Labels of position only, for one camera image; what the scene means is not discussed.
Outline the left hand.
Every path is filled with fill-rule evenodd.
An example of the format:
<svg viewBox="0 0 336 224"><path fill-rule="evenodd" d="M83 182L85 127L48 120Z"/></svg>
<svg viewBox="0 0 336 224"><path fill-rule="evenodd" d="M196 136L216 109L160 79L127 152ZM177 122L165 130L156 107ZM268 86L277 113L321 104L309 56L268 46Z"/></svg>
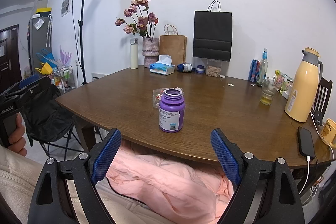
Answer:
<svg viewBox="0 0 336 224"><path fill-rule="evenodd" d="M9 136L10 146L8 147L8 149L25 157L27 155L27 150L25 148L26 140L23 137L23 135L25 134L25 127L22 124L22 121L22 116L20 113L18 113L15 120L16 129Z"/></svg>

